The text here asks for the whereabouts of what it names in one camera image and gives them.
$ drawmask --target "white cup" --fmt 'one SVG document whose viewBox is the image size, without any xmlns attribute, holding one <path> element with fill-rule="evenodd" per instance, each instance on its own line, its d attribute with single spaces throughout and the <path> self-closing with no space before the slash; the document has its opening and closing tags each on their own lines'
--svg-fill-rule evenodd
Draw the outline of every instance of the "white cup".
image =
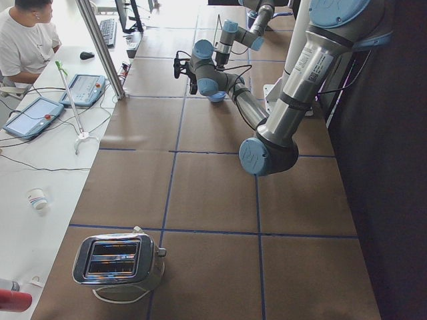
<svg viewBox="0 0 427 320">
<path fill-rule="evenodd" d="M 27 192 L 27 199 L 36 210 L 40 210 L 47 206 L 47 199 L 42 189 L 29 190 Z"/>
</svg>

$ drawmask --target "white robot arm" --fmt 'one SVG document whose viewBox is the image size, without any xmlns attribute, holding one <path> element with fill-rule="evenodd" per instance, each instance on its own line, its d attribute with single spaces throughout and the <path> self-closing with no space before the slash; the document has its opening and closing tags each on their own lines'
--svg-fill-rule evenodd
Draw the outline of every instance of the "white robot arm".
<svg viewBox="0 0 427 320">
<path fill-rule="evenodd" d="M 241 5 L 258 11 L 251 29 L 237 23 L 224 23 L 220 43 L 198 41 L 185 66 L 192 83 L 202 95 L 225 91 L 238 106 L 246 122 L 255 130 L 239 151 L 242 167 L 254 175 L 269 175 L 291 168 L 298 159 L 298 147 L 292 136 L 310 109 L 314 98 L 338 57 L 349 51 L 383 45 L 392 33 L 393 0 L 311 0 L 306 44 L 286 81 L 270 115 L 245 87 L 237 75 L 221 71 L 228 62 L 232 44 L 238 41 L 258 50 L 268 21 L 274 14 L 272 0 L 239 0 Z M 216 64 L 212 60 L 214 52 Z M 175 77 L 177 76 L 175 60 Z"/>
</svg>

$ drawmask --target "dark wall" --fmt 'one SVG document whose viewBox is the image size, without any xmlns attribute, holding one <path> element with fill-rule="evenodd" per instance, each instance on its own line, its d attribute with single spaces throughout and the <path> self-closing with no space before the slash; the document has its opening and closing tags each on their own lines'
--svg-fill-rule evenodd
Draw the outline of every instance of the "dark wall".
<svg viewBox="0 0 427 320">
<path fill-rule="evenodd" d="M 330 125 L 383 320 L 427 319 L 426 14 L 425 0 L 396 1 L 391 44 Z"/>
</svg>

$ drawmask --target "man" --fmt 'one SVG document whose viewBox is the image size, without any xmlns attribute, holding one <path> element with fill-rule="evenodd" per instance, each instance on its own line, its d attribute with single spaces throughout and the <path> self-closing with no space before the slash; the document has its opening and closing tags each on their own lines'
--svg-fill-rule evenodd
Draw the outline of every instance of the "man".
<svg viewBox="0 0 427 320">
<path fill-rule="evenodd" d="M 52 0 L 15 0 L 0 13 L 0 71 L 6 85 L 33 84 L 58 50 L 51 19 Z"/>
</svg>

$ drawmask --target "person's arm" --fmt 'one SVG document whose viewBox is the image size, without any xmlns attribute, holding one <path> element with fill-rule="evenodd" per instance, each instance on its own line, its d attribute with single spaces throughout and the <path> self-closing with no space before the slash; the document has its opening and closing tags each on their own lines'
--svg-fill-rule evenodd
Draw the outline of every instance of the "person's arm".
<svg viewBox="0 0 427 320">
<path fill-rule="evenodd" d="M 7 76 L 13 82 L 28 83 L 32 85 L 40 76 L 38 73 L 20 72 L 17 75 Z"/>
</svg>

